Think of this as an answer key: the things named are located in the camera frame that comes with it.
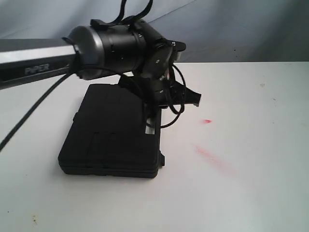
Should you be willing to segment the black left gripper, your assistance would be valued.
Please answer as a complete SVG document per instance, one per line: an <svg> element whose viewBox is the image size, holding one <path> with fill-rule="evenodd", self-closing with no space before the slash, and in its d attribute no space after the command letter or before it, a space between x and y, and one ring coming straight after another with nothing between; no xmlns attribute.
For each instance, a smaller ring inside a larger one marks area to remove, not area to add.
<svg viewBox="0 0 309 232"><path fill-rule="evenodd" d="M144 103L164 108L170 105L199 106L201 94L170 78L167 72L134 72L120 74L118 85L139 97Z"/></svg>

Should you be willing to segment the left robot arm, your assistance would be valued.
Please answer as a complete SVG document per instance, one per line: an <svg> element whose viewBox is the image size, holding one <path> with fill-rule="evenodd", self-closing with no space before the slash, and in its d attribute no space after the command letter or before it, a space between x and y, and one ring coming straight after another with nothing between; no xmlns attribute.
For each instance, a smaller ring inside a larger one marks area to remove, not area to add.
<svg viewBox="0 0 309 232"><path fill-rule="evenodd" d="M201 95L176 81L174 62L186 45L168 40L144 20L133 26L78 26L62 39L2 39L0 87L72 73L84 80L121 76L119 85L165 108L198 106Z"/></svg>

